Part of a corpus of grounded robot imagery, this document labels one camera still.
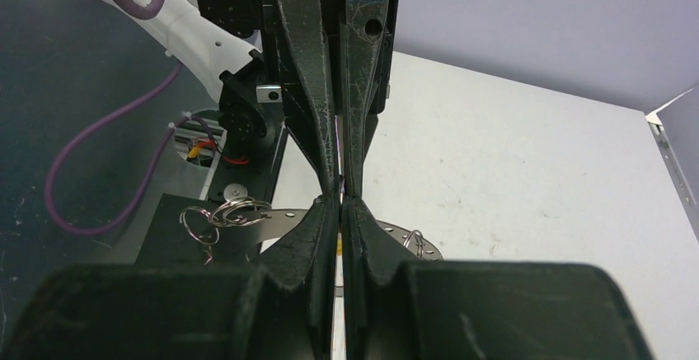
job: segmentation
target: scratched metal surface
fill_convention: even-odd
[[[130,263],[163,191],[199,194],[204,176],[168,150],[130,227],[61,231],[43,205],[46,172],[80,129],[156,86],[174,62],[98,0],[0,0],[0,346],[40,281],[69,264]],[[128,203],[168,122],[211,106],[186,70],[140,111],[88,139],[60,173],[59,210],[94,227]]]

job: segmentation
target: gray wall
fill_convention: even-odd
[[[396,50],[648,112],[699,81],[699,0],[400,0]]]

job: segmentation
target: yellow object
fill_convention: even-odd
[[[196,158],[196,156],[198,156],[200,152],[201,152],[201,147],[194,147],[193,149],[190,150],[190,153],[187,154],[187,158]]]

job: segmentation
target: white table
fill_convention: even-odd
[[[658,359],[699,358],[699,244],[640,111],[394,54],[364,172],[377,219],[445,259],[582,262]],[[289,142],[276,208],[320,193]]]

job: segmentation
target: white robotic arm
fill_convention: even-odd
[[[119,9],[112,0],[102,0]],[[134,0],[146,5],[150,0]],[[196,0],[165,0],[162,10],[151,20],[134,19],[170,54],[177,57],[218,102],[223,84],[218,76],[228,70],[235,73],[251,61],[254,48],[205,20]]]

